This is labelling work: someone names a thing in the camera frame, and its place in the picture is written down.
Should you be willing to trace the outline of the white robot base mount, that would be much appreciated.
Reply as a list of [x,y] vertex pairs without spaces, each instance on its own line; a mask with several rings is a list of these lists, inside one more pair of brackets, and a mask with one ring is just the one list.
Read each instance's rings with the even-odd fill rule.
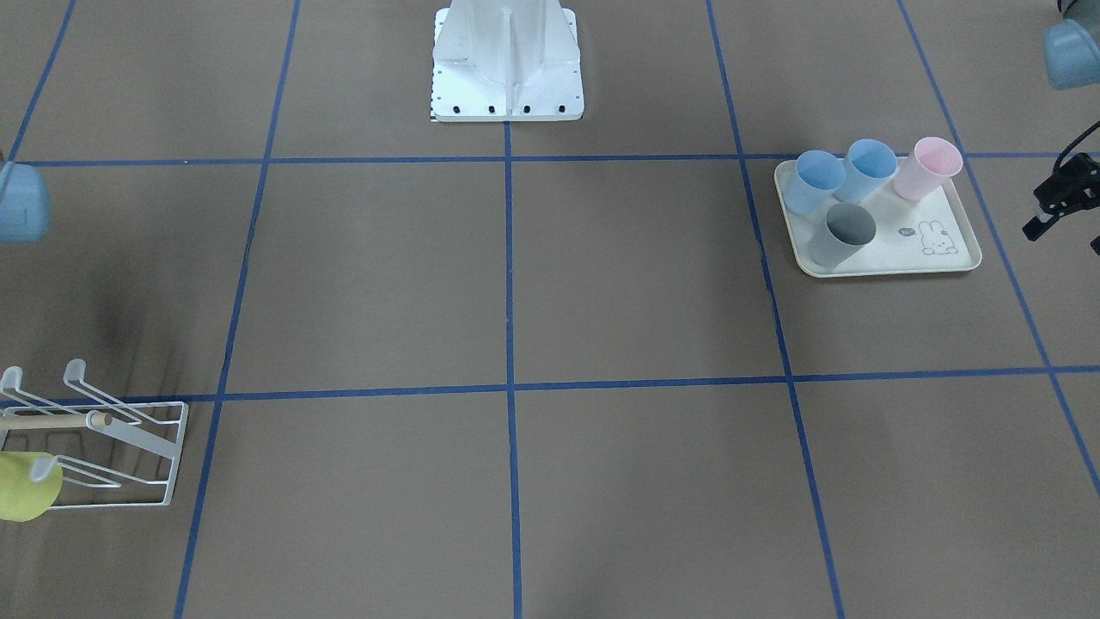
[[433,27],[432,121],[583,118],[578,16],[559,1],[453,1]]

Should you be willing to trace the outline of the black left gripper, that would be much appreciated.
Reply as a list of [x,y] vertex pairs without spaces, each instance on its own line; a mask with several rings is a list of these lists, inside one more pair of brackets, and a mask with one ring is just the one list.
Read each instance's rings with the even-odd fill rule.
[[1034,189],[1035,215],[1022,226],[1030,242],[1045,235],[1056,220],[1099,206],[1099,164],[1090,154],[1072,154]]

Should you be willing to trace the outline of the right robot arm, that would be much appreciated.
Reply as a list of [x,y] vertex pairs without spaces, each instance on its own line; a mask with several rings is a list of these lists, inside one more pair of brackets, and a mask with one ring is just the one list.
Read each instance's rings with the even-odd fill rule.
[[44,175],[23,163],[4,162],[1,173],[1,242],[31,243],[50,229],[51,200]]

